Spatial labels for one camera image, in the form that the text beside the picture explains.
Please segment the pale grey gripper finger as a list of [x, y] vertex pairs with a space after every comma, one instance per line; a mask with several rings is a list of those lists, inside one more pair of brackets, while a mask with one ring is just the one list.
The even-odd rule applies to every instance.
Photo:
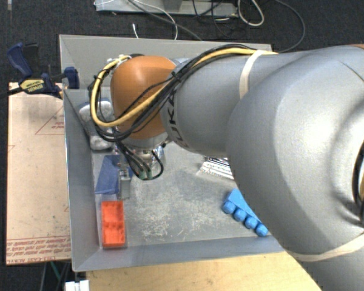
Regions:
[[130, 198], [130, 176], [120, 176], [118, 179], [118, 199], [129, 199]]

